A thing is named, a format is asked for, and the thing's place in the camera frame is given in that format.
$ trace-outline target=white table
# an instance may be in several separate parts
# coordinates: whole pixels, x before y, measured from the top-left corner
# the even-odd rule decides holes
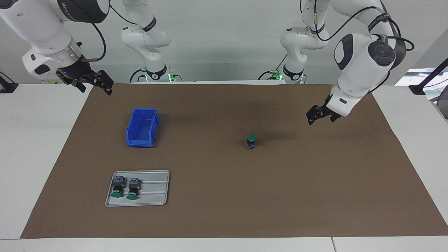
[[[448,236],[18,240],[90,90],[89,87],[82,94],[63,84],[29,84],[20,85],[13,94],[0,95],[0,178],[3,188],[0,196],[0,251],[122,251],[132,246],[135,250],[150,249],[154,252],[333,252],[335,247],[337,252],[445,252],[448,248]],[[381,87],[374,96],[448,222],[448,124],[425,96],[414,96],[407,87]]]

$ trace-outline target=white wall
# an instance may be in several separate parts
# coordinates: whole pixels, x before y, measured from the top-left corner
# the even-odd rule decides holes
[[[448,29],[429,47],[413,68],[435,68],[446,58],[448,58]]]
[[[120,0],[111,3],[125,15]],[[445,31],[448,3],[445,0],[384,0],[384,3],[403,36],[417,47],[393,71],[388,84],[394,84]],[[158,22],[171,31],[173,38],[172,44],[161,51],[184,80],[256,79],[263,71],[275,68],[284,57],[286,51],[280,45],[282,30],[303,26],[298,0],[152,0],[151,5]],[[332,33],[346,19],[330,8],[326,27]],[[106,38],[108,53],[103,61],[93,63],[93,68],[106,70],[116,82],[127,82],[131,73],[143,64],[120,39],[126,23],[111,12],[98,26]],[[91,25],[70,22],[65,27],[84,43],[82,48],[87,57],[101,54],[101,41]],[[340,73],[332,53],[339,39],[349,32],[365,33],[366,28],[354,20],[325,49],[306,52],[308,83],[337,80]],[[35,82],[21,62],[29,46],[3,21],[0,34],[0,70],[20,83]]]

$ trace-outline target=gray metal tray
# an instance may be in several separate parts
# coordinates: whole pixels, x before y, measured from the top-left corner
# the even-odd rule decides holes
[[[123,176],[126,182],[126,188],[123,190],[121,198],[114,198],[112,194],[112,182],[116,176]],[[140,190],[138,199],[129,200],[126,196],[129,193],[129,180],[138,178],[140,180]],[[125,207],[125,206],[161,206],[167,202],[168,196],[169,171],[116,171],[112,175],[109,184],[108,195],[106,197],[106,206]]]

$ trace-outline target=brown paper mat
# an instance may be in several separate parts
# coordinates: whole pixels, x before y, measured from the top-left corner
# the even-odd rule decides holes
[[[307,124],[329,89],[94,88],[22,238],[448,235],[373,96],[336,123]],[[159,109],[155,148],[126,146],[135,107]],[[115,171],[146,169],[171,172],[166,205],[104,205]]]

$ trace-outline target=green button cap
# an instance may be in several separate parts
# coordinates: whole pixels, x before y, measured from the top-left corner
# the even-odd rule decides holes
[[[247,136],[247,140],[253,143],[257,140],[257,137],[254,134],[250,134],[249,136]]]
[[[114,197],[114,198],[121,198],[122,195],[121,195],[121,193],[115,191],[115,192],[113,192],[113,193],[111,194],[111,196]]]
[[[128,194],[128,195],[126,196],[126,198],[127,198],[128,200],[136,200],[136,199],[137,199],[137,195],[135,195],[135,194]]]

